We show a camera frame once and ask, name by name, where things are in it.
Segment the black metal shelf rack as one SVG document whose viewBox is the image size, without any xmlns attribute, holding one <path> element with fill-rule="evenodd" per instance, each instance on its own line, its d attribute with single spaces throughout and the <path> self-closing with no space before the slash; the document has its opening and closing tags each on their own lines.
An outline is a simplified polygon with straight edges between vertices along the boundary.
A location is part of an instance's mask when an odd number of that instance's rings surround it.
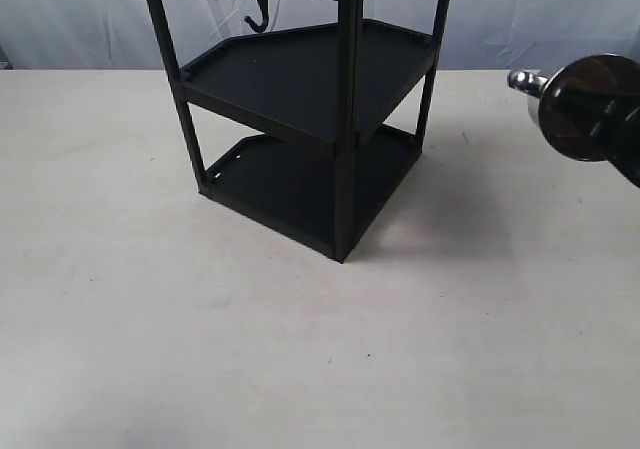
<svg viewBox="0 0 640 449">
<path fill-rule="evenodd" d="M 186 64 L 146 3 L 199 192 L 343 262 L 422 153 L 450 0 L 428 34 L 331 1 L 333 23 L 255 21 Z"/>
</svg>

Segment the shiny chrome metal pot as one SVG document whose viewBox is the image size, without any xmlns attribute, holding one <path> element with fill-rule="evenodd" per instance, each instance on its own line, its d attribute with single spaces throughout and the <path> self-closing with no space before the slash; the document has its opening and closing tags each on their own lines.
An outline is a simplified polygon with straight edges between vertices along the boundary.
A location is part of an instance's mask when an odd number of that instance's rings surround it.
<svg viewBox="0 0 640 449">
<path fill-rule="evenodd" d="M 594 139 L 624 107 L 615 100 L 639 99 L 639 63 L 611 53 L 582 57 L 551 75 L 512 70 L 506 81 L 527 96 L 529 115 L 547 143 L 581 162 L 606 159 Z"/>
</svg>

